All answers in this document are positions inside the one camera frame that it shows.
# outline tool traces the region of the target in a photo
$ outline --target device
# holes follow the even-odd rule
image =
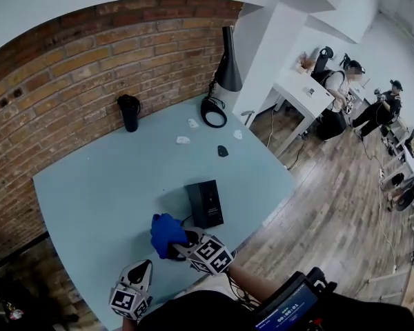
[[[214,235],[209,235],[198,227],[186,228],[185,231],[189,243],[172,246],[197,271],[220,274],[234,260],[226,246]]]
[[[296,272],[254,313],[254,327],[260,331],[314,330],[323,321],[320,314],[322,297],[336,288],[327,283],[324,273],[313,268],[305,276]]]
[[[126,266],[115,288],[110,290],[109,305],[121,317],[138,320],[152,301],[148,293],[152,280],[152,261],[142,260]]]
[[[206,229],[223,224],[216,180],[186,185],[195,226]]]

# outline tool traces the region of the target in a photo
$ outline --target blue glove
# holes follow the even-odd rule
[[[154,214],[152,218],[151,243],[161,259],[168,258],[169,244],[188,243],[186,232],[181,227],[181,221],[174,219],[168,213]]]

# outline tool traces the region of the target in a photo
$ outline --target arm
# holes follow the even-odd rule
[[[332,76],[330,76],[326,82],[325,82],[325,88],[328,90],[328,92],[335,97],[336,99],[339,99],[343,104],[344,107],[346,107],[346,99],[345,96],[339,92],[339,88],[344,82],[344,77],[340,72],[335,72]]]
[[[237,285],[245,290],[249,295],[257,299],[259,302],[265,301],[274,292],[276,292],[280,285],[248,273],[241,266],[235,262],[228,267],[230,277],[235,280]]]
[[[387,104],[386,101],[383,101],[382,104],[384,105],[385,109],[388,110],[389,112],[391,111],[391,107],[389,104]]]
[[[342,101],[342,103],[344,104],[344,106],[346,106],[346,98],[341,95],[338,91],[335,90],[328,90],[328,92],[335,97],[336,99],[339,99],[340,101]]]
[[[133,320],[123,318],[123,328],[122,331],[136,331],[137,323]]]

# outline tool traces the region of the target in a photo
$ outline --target black backpack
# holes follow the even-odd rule
[[[311,77],[314,78],[314,80],[316,80],[318,83],[320,83],[325,88],[326,80],[329,77],[333,76],[336,72],[342,73],[342,76],[344,78],[344,80],[342,81],[342,83],[343,83],[345,81],[345,73],[341,70],[339,70],[339,71],[324,70],[324,71],[321,71],[321,72],[312,73]]]

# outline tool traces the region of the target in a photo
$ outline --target screen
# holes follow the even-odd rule
[[[256,325],[258,330],[263,331],[287,331],[317,302],[316,295],[311,292],[305,283],[290,295],[285,302],[279,305],[263,321]]]

